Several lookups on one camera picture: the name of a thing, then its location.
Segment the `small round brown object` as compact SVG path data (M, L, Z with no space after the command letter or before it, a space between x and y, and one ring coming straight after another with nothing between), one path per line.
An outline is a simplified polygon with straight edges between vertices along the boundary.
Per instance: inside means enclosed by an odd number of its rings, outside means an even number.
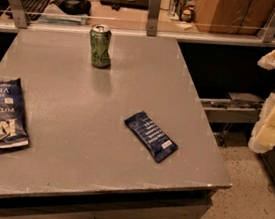
M184 11L182 11L182 13L180 14L180 20L182 22L191 22L193 19L193 14L194 12L190 9L185 9Z

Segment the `left metal divider bracket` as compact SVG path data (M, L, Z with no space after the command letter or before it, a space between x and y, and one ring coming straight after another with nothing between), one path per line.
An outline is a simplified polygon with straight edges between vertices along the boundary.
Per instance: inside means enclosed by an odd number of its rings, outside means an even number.
M28 26L29 20L27 14L25 13L25 8L23 6L22 0L8 0L12 18L15 26L20 29L25 29Z

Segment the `green soda can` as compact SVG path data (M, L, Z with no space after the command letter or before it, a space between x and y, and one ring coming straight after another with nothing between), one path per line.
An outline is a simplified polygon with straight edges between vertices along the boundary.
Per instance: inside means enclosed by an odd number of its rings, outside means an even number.
M94 67L106 68L111 59L108 48L110 46L111 32L105 24L93 25L90 30L91 63Z

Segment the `grey metal shelf rail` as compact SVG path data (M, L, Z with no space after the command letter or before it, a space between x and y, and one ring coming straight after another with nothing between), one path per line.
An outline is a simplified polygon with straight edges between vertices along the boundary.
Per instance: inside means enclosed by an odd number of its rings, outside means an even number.
M213 123L256 123L264 100L252 93L227 93L226 98L200 100L207 119Z

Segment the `black headphones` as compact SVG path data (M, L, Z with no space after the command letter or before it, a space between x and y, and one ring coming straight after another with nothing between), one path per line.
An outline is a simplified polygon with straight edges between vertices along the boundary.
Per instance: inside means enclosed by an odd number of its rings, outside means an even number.
M88 14L92 7L88 0L53 0L53 4L68 15Z

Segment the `wooden cabinet box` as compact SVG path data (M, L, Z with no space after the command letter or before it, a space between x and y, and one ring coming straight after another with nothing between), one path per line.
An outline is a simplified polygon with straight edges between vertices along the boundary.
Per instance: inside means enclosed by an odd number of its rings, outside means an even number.
M274 11L275 0L195 0L199 32L255 35Z

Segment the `middle metal divider bracket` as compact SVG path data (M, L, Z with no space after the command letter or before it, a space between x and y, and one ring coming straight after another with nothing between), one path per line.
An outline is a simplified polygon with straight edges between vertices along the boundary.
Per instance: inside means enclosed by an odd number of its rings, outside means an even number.
M157 34L161 0L149 0L149 10L146 26L146 35L153 37Z

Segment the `blue rxbar blueberry wrapper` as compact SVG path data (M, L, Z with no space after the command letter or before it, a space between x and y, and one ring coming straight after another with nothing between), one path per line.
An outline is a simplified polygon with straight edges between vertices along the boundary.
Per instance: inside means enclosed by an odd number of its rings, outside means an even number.
M178 145L149 118L145 111L126 118L124 122L157 163L178 150Z

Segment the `silver can on desk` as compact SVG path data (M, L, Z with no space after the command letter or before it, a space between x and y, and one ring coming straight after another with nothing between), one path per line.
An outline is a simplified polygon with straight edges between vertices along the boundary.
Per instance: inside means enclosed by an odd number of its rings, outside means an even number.
M170 0L168 16L175 20L179 20L181 8L186 4L187 0Z

